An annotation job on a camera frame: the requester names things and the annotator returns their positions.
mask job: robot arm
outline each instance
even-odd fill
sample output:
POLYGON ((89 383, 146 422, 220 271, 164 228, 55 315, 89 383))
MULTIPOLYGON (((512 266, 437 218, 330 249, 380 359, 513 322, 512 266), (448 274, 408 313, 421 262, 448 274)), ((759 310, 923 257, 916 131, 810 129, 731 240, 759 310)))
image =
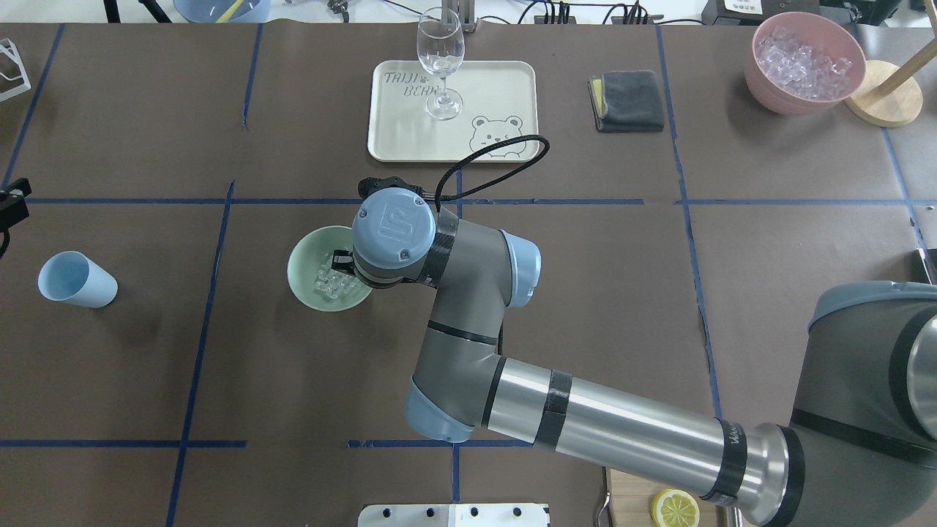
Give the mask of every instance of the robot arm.
POLYGON ((937 486, 937 288, 825 294, 790 425, 743 429, 498 355, 505 309, 539 279, 529 241, 435 214, 406 188, 368 196, 352 231, 366 283, 438 290, 407 408, 422 435, 459 443, 488 428, 736 506, 756 525, 890 525, 937 486))

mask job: folded cloth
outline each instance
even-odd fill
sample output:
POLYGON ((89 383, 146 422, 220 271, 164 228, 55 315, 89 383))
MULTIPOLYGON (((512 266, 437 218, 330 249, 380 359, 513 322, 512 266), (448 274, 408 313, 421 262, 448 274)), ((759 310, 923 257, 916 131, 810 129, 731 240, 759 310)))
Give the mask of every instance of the folded cloth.
POLYGON ((589 77, 588 89, 600 132, 663 130, 661 94, 653 71, 609 71, 589 77))

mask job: black cable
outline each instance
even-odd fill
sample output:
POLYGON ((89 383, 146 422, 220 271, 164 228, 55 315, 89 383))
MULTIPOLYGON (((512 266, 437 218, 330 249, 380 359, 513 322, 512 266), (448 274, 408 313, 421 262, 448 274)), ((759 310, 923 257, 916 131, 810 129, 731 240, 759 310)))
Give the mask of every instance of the black cable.
POLYGON ((508 21, 502 19, 501 17, 496 17, 495 15, 485 15, 485 16, 483 16, 483 17, 479 17, 478 20, 485 20, 485 19, 500 20, 500 21, 502 21, 502 22, 504 22, 504 23, 510 24, 510 22, 508 22, 508 21))
POLYGON ((117 0, 104 0, 104 12, 108 16, 108 23, 120 23, 120 9, 117 0))
POLYGON ((0 230, 3 230, 3 243, 0 244, 0 258, 3 258, 4 253, 7 252, 9 247, 9 229, 5 226, 0 226, 0 230))
POLYGON ((498 143, 489 144, 488 146, 486 146, 485 148, 482 148, 481 150, 472 152, 471 154, 463 158, 461 161, 455 163, 455 165, 450 167, 449 170, 446 171, 446 173, 442 175, 442 178, 440 178, 439 184, 436 185, 436 194, 434 195, 434 200, 436 201, 436 212, 439 212, 439 210, 442 208, 442 202, 451 202, 454 200, 458 200, 460 198, 464 198, 466 196, 474 194, 475 192, 478 192, 480 190, 485 190, 486 188, 493 187, 494 185, 497 185, 498 183, 504 181, 505 179, 508 179, 509 177, 515 175, 516 173, 526 170, 528 167, 535 164, 537 161, 541 160, 543 156, 546 156, 546 153, 549 151, 550 151, 550 142, 547 141, 544 136, 536 135, 536 134, 529 134, 529 135, 522 135, 519 137, 513 137, 511 139, 506 139, 498 143), (452 177, 454 173, 462 170, 463 167, 465 167, 466 165, 468 165, 475 159, 487 154, 488 152, 498 150, 502 146, 508 146, 508 145, 517 144, 517 143, 524 143, 527 141, 539 141, 543 144, 543 148, 541 149, 540 153, 534 156, 533 159, 531 159, 530 161, 504 174, 502 177, 499 177, 497 179, 492 179, 491 181, 483 185, 479 185, 478 187, 473 188, 471 190, 466 190, 465 192, 460 192, 452 196, 442 195, 442 188, 446 185, 446 181, 449 181, 449 178, 452 177))
POLYGON ((397 6, 397 7, 399 7, 399 8, 406 9, 407 11, 409 11, 409 12, 411 12, 411 13, 416 13, 416 14, 418 14, 418 15, 423 15, 422 12, 420 12, 420 11, 414 9, 414 8, 408 8, 407 6, 404 6, 403 4, 397 4, 396 2, 392 2, 391 0, 381 0, 381 2, 383 2, 383 3, 385 3, 385 4, 391 4, 391 5, 397 6))
MULTIPOLYGON (((521 12, 521 16, 520 16, 520 18, 517 19, 517 23, 522 23, 522 22, 524 21, 524 17, 530 12, 530 9, 533 8, 533 7, 534 7, 535 5, 537 5, 537 4, 543 4, 543 21, 544 21, 545 23, 556 23, 556 22, 557 22, 557 13, 556 13, 555 11, 553 12, 552 15, 551 15, 551 13, 550 13, 550 7, 554 7, 554 6, 555 6, 555 5, 554 5, 554 2, 553 2, 552 0, 533 0, 532 2, 530 2, 530 3, 528 4, 528 6, 524 9, 524 11, 521 12)), ((634 12, 634 14, 636 15, 634 19, 635 19, 636 21, 642 21, 642 23, 646 23, 646 22, 643 22, 643 21, 646 21, 646 20, 649 20, 649 19, 650 19, 650 13, 647 11, 647 9, 645 9, 644 6, 641 6, 641 5, 640 5, 640 2, 635 3, 635 4, 633 4, 632 6, 628 6, 628 5, 626 5, 626 4, 580 4, 580 3, 570 3, 570 4, 568 4, 568 3, 565 3, 565 2, 559 2, 559 4, 560 4, 560 16, 559 16, 559 22, 560 22, 560 23, 568 23, 568 22, 569 22, 570 8, 572 8, 573 6, 576 6, 576 7, 578 7, 578 8, 611 8, 611 9, 608 10, 608 13, 605 15, 605 20, 604 20, 602 23, 605 23, 605 22, 608 21, 608 18, 611 16, 611 13, 612 13, 613 10, 615 10, 615 8, 624 8, 624 9, 625 9, 625 14, 624 14, 624 19, 625 19, 625 21, 624 21, 624 22, 625 22, 625 23, 628 23, 628 19, 629 19, 629 11, 628 11, 628 8, 629 8, 629 7, 632 7, 632 6, 634 6, 635 8, 637 8, 637 10, 634 12), (566 7, 566 14, 565 14, 565 15, 562 14, 563 6, 566 7)), ((674 20, 674 21, 668 21, 667 23, 669 23, 669 22, 689 22, 689 21, 690 21, 690 19, 678 19, 678 20, 674 20)))
POLYGON ((529 4, 526 8, 524 8, 524 12, 522 12, 522 13, 521 13, 521 17, 520 17, 519 19, 517 19, 517 23, 523 22, 523 21, 524 21, 524 15, 528 14, 528 12, 530 11, 530 8, 533 8, 534 6, 536 6, 537 4, 540 4, 540 3, 543 3, 543 10, 544 10, 543 16, 545 17, 545 16, 546 16, 546 14, 545 14, 545 12, 546 12, 546 2, 545 2, 544 0, 536 0, 535 2, 530 2, 530 4, 529 4))
POLYGON ((674 22, 696 22, 696 23, 700 23, 700 24, 702 24, 702 25, 706 25, 705 22, 703 22, 703 21, 701 21, 701 20, 696 20, 696 19, 662 20, 662 21, 660 21, 660 22, 654 22, 654 23, 656 23, 657 25, 660 25, 660 24, 662 24, 662 23, 674 23, 674 22))
POLYGON ((159 23, 172 23, 170 17, 166 16, 166 11, 156 3, 156 0, 140 0, 140 3, 150 11, 150 16, 159 23))
POLYGON ((605 25, 605 23, 608 22, 608 19, 612 16, 612 11, 614 11, 616 8, 624 8, 625 16, 626 17, 628 16, 628 6, 624 4, 615 4, 612 6, 611 9, 608 10, 607 13, 605 13, 605 18, 602 19, 602 25, 605 25))

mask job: lemon slice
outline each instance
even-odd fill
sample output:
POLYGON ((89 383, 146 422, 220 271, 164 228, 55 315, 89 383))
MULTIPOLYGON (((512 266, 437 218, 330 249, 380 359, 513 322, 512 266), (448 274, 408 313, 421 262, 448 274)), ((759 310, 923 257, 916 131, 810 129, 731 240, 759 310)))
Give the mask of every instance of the lemon slice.
POLYGON ((697 527, 700 507, 683 490, 666 489, 654 496, 650 503, 650 516, 657 527, 697 527))

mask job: wine glass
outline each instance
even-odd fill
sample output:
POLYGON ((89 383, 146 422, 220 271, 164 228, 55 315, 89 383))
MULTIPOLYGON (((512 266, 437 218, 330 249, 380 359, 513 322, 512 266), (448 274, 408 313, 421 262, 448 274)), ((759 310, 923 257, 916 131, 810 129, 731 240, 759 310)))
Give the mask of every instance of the wine glass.
POLYGON ((426 98, 426 112, 440 121, 455 118, 462 112, 462 96, 446 88, 446 77, 459 69, 466 54, 462 24, 455 11, 430 8, 420 15, 416 53, 423 68, 442 79, 442 90, 426 98))

